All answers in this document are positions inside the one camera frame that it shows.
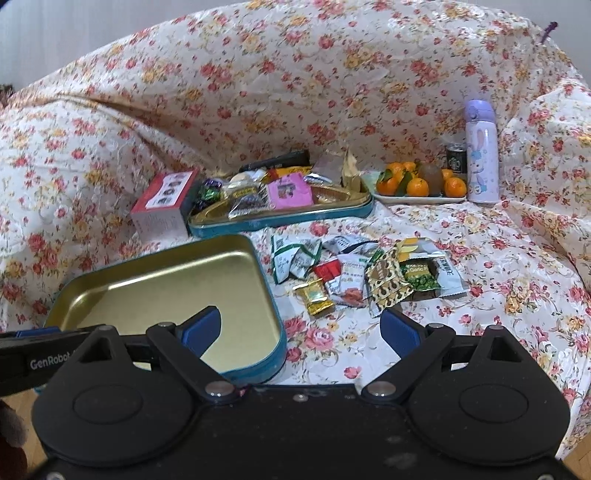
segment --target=cardboard box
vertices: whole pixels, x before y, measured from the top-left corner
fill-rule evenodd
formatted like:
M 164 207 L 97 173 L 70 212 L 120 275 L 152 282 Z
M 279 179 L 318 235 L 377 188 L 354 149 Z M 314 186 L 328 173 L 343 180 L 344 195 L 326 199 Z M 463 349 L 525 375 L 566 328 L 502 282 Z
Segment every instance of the cardboard box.
M 189 238 L 187 219 L 200 185 L 197 171 L 159 173 L 131 209 L 142 243 Z

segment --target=white plate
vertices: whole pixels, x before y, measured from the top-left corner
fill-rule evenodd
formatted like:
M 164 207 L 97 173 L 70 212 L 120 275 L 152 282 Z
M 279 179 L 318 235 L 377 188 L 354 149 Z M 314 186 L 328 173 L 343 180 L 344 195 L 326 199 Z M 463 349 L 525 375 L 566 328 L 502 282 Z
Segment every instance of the white plate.
M 380 172 L 367 171 L 361 175 L 361 180 L 365 184 L 365 188 L 376 200 L 379 200 L 384 205 L 441 205 L 443 203 L 462 203 L 466 201 L 466 197 L 388 197 L 385 195 L 378 195 L 375 192 L 375 183 L 378 181 Z

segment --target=green snack package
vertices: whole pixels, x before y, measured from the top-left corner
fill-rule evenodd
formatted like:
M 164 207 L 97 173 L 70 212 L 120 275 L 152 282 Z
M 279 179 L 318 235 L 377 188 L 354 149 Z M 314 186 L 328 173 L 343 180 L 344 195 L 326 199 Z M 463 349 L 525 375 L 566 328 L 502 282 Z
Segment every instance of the green snack package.
M 428 291 L 441 288 L 429 270 L 427 260 L 408 260 L 400 264 L 402 274 L 416 291 Z

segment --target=water bottle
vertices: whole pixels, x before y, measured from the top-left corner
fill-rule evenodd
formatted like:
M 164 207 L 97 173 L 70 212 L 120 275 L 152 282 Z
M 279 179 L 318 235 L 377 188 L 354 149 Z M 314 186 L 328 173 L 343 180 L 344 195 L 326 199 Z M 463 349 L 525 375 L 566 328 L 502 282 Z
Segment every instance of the water bottle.
M 470 100 L 464 110 L 468 163 L 468 200 L 499 201 L 499 145 L 495 111 L 484 100 Z

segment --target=stuffed toy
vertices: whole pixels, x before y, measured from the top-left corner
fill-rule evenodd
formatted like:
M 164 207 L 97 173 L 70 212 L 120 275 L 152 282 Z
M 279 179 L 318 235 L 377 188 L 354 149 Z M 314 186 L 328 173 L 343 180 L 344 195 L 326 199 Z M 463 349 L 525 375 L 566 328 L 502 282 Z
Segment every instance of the stuffed toy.
M 22 480 L 27 474 L 27 456 L 22 446 L 27 430 L 12 408 L 0 400 L 0 480 Z

